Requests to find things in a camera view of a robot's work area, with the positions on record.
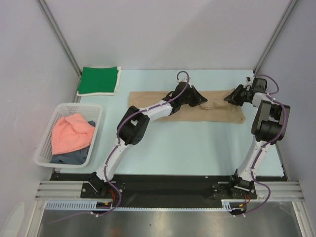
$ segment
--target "metal floor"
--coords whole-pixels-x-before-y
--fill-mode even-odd
[[[253,209],[258,204],[248,205]],[[256,212],[233,218],[227,212],[115,211],[48,224],[74,211],[44,212],[38,237],[301,237],[291,202],[269,202]]]

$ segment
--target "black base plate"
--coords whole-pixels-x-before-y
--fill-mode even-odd
[[[256,190],[253,192],[246,192],[244,190],[232,188],[228,189],[228,184],[212,184],[212,198],[218,199],[240,199],[245,200],[244,195],[249,195],[250,199],[257,199]]]

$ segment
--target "green towel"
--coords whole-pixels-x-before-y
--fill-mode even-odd
[[[84,67],[77,95],[114,95],[119,85],[120,72],[120,67]]]

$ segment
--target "gray cloth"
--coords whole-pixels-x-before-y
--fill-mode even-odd
[[[95,127],[94,121],[89,121],[88,123]],[[54,163],[54,164],[83,164],[83,163],[85,163],[85,161],[88,157],[89,148],[90,148],[90,146],[82,148],[82,149],[80,149],[78,151],[74,151],[74,152],[53,155],[50,163]]]

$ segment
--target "green cloth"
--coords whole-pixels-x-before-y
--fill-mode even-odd
[[[84,67],[78,94],[114,93],[118,81],[118,68]]]

